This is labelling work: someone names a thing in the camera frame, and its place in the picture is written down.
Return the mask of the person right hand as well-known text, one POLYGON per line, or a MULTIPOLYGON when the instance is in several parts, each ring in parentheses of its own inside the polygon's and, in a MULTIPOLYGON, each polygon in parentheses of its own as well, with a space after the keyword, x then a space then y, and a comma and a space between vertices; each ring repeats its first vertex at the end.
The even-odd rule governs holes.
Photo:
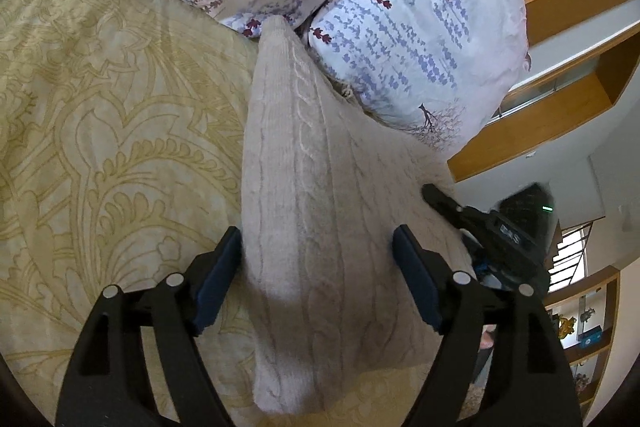
POLYGON ((496 325, 489 324, 483 326, 483 332, 480 336, 480 350, 488 350, 494 347, 496 325))

